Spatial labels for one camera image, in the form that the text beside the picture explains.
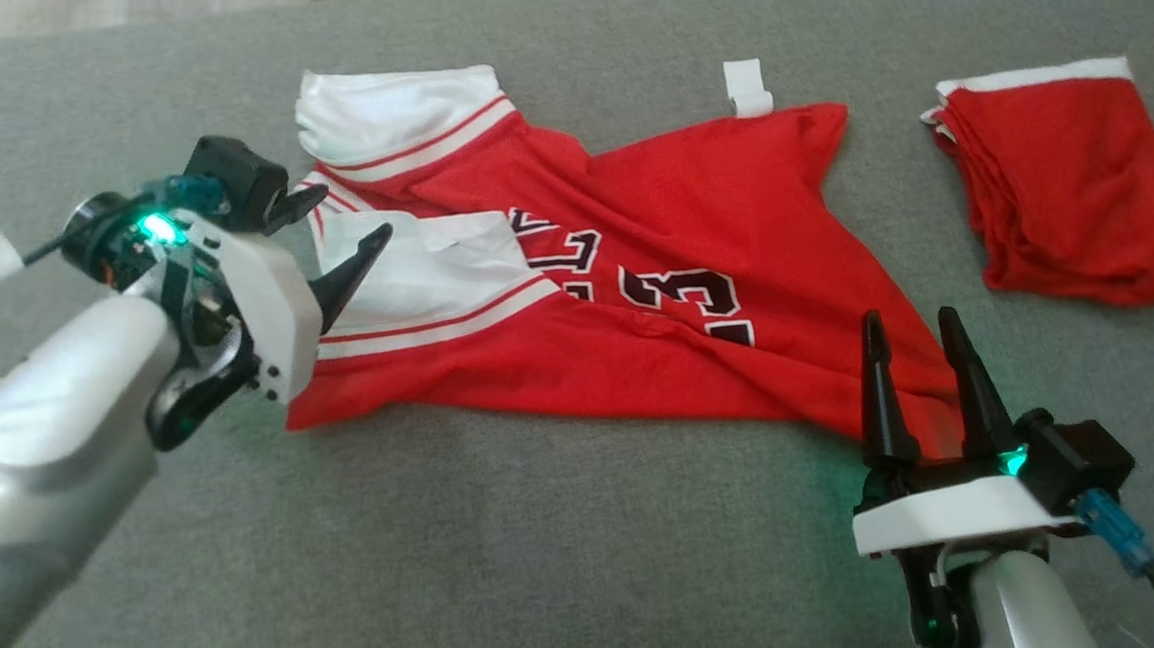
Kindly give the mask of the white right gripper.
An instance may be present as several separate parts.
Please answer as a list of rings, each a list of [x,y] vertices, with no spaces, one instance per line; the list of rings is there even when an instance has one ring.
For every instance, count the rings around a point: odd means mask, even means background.
[[[919,648],[1071,648],[1072,597],[1050,560],[1050,537],[1077,523],[1082,455],[1018,450],[1014,424],[954,307],[938,314],[956,372],[962,455],[922,470],[890,367],[878,310],[863,315],[861,488],[852,528],[863,557],[900,564]]]

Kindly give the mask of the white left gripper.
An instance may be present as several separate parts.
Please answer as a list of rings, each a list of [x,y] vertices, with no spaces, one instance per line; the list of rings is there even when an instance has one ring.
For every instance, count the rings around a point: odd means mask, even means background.
[[[147,407],[155,449],[179,447],[242,389],[288,404],[308,384],[319,336],[332,331],[394,239],[391,224],[379,225],[308,284],[270,236],[328,194],[325,182],[297,184],[268,208],[262,233],[231,233],[211,214],[147,195],[96,194],[75,208],[63,259],[111,291],[152,302],[179,345]]]

